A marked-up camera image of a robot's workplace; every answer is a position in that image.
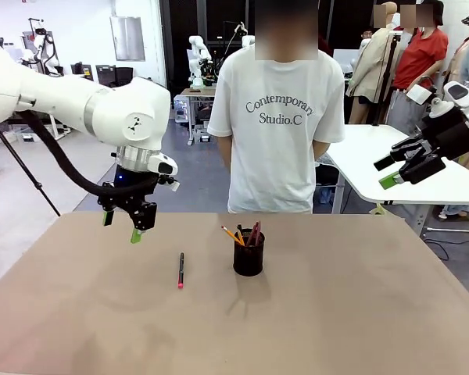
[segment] red shirt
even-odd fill
[[[430,37],[422,39],[418,32],[401,56],[396,78],[392,84],[395,88],[406,90],[415,79],[439,60],[444,60],[448,48],[448,37],[440,29],[435,29]]]

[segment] t-shirt sleeve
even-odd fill
[[[435,61],[444,60],[446,58],[446,51],[448,50],[448,37],[445,33],[441,33],[438,39],[435,40],[433,49],[431,50],[431,57]]]
[[[328,96],[328,106],[324,115],[318,123],[314,132],[313,139],[321,143],[339,143],[345,138],[344,124],[344,90],[345,85],[342,82]]]
[[[231,86],[229,83],[230,66],[224,64],[217,81],[216,97],[213,100],[212,113],[207,131],[215,137],[229,137],[231,128]]]

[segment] tripod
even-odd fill
[[[54,210],[55,214],[57,216],[61,216],[61,214],[59,213],[59,211],[57,210],[57,208],[54,206],[54,204],[52,203],[52,201],[50,200],[50,198],[46,195],[46,193],[44,192],[42,186],[41,186],[41,183],[39,183],[37,181],[36,178],[34,178],[33,174],[31,173],[31,171],[28,169],[28,167],[26,166],[26,164],[24,164],[24,161],[20,158],[20,156],[17,154],[16,150],[12,147],[12,145],[10,144],[10,142],[7,140],[7,138],[5,137],[5,135],[2,133],[2,131],[0,130],[0,139],[2,140],[3,144],[5,147],[7,147],[7,149],[10,151],[10,153],[12,154],[13,158],[17,161],[17,163],[20,165],[20,167],[23,169],[24,173],[28,176],[28,178],[31,180],[31,182],[33,183],[33,185],[36,187],[36,189],[38,191],[40,191],[40,194],[43,195],[43,197],[45,198],[45,200],[47,201],[47,203],[52,207],[52,209]]]

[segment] yellow pencil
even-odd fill
[[[229,237],[233,238],[236,242],[238,242],[241,246],[243,246],[243,244],[240,242],[240,240],[238,240],[238,239],[235,237],[235,235],[232,234],[224,225],[223,225],[221,228],[222,228],[222,230],[223,230],[224,232],[227,233],[227,235],[228,235]]]

